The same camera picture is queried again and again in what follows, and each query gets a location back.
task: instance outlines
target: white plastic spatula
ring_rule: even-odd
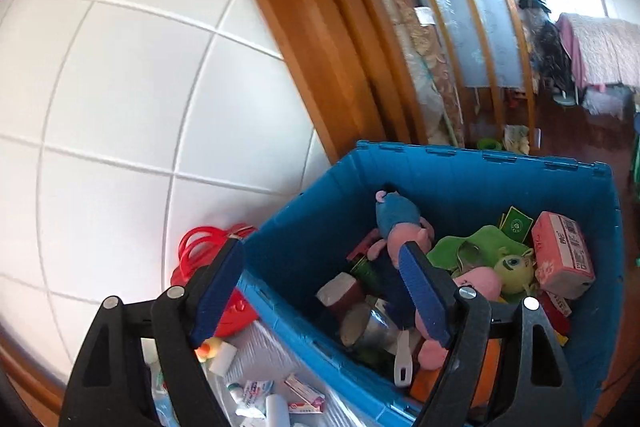
[[[398,334],[398,349],[394,364],[394,384],[396,387],[409,387],[414,376],[414,359],[409,347],[409,330]]]

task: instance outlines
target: blue plastic crate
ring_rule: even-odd
[[[387,182],[420,207],[436,239],[495,224],[511,205],[534,218],[549,210],[580,224],[596,282],[575,303],[564,353],[583,416],[589,417],[607,376],[622,310],[622,219],[605,164],[359,142],[248,238],[239,286],[262,319],[361,411],[385,427],[411,425],[418,408],[312,324],[320,312],[316,291],[346,268],[347,254],[375,227],[374,194]]]

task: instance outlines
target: pink box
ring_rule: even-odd
[[[565,299],[577,299],[596,279],[578,224],[568,217],[542,212],[531,235],[540,287]]]

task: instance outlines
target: metal screw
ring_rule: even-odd
[[[463,299],[467,299],[467,300],[471,300],[471,299],[475,299],[476,295],[478,295],[478,293],[476,292],[476,290],[474,290],[473,288],[471,288],[471,286],[462,286],[462,288],[460,288],[460,290],[458,290],[458,293],[460,293],[460,296]]]
[[[538,299],[534,299],[533,297],[527,297],[526,299],[524,299],[524,305],[527,309],[531,310],[532,312],[540,308],[540,303],[538,302]]]
[[[170,299],[179,299],[184,295],[184,288],[182,286],[171,286],[166,291],[166,296]]]
[[[118,299],[117,297],[111,296],[111,297],[107,297],[103,302],[102,305],[108,309],[111,310],[112,308],[115,308],[120,302],[120,299]]]

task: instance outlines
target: white tiled wall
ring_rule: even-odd
[[[61,380],[184,232],[260,225],[327,168],[254,0],[0,0],[0,322]]]

